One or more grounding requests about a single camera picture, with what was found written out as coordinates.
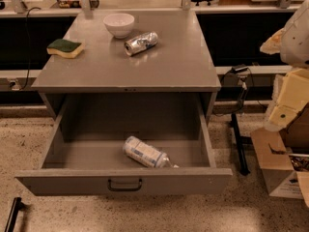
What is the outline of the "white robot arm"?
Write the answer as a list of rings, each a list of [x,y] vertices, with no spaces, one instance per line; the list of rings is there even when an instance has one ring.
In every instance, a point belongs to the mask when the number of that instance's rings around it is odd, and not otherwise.
[[[309,68],[309,0],[305,0],[285,26],[269,37],[260,51],[280,54],[281,61],[297,68]]]

